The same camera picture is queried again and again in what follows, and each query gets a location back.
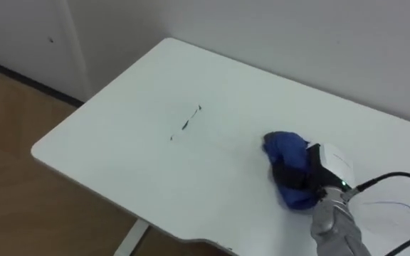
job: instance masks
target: white table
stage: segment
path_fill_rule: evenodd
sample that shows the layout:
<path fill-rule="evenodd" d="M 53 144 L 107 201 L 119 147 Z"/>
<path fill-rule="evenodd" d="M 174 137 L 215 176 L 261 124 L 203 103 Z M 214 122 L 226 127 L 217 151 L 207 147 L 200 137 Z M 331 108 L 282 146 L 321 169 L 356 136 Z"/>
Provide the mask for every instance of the white table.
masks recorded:
<path fill-rule="evenodd" d="M 276 130 L 338 146 L 354 160 L 357 181 L 410 170 L 393 162 L 410 157 L 410 122 L 174 39 L 86 102 L 32 154 L 140 219 L 116 255 L 132 251 L 147 223 L 236 255 L 315 255 L 310 216 L 280 205 L 269 179 L 261 137 Z M 410 199 L 386 189 L 378 195 Z M 363 230 L 374 255 L 395 246 Z"/>

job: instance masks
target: wooden floor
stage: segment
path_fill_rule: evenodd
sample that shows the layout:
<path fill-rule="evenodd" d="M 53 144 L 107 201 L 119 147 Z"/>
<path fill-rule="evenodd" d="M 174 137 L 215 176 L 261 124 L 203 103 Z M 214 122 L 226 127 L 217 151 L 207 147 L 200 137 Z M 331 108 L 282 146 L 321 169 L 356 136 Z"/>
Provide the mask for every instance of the wooden floor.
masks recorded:
<path fill-rule="evenodd" d="M 134 223 L 31 157 L 31 146 L 74 110 L 0 74 L 0 255 L 113 255 Z M 150 229 L 134 255 L 226 254 Z"/>

